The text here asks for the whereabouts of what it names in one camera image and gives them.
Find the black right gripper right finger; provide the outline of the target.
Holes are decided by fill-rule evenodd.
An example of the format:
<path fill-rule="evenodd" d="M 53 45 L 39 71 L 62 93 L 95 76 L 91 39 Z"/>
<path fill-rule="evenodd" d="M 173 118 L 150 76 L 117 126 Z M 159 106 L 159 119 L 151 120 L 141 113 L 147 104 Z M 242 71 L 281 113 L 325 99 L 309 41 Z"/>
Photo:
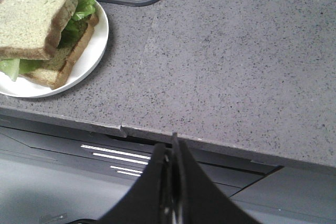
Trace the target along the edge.
<path fill-rule="evenodd" d="M 176 223 L 260 223 L 214 185 L 177 133 L 172 135 L 172 150 Z"/>

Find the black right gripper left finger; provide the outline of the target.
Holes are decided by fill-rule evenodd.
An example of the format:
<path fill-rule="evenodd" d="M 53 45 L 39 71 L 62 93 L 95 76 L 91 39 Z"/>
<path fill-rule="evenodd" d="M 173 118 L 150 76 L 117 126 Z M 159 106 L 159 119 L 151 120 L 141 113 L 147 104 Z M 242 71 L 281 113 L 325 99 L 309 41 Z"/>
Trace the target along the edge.
<path fill-rule="evenodd" d="M 171 152 L 156 144 L 140 178 L 97 223 L 172 223 L 172 189 Z"/>

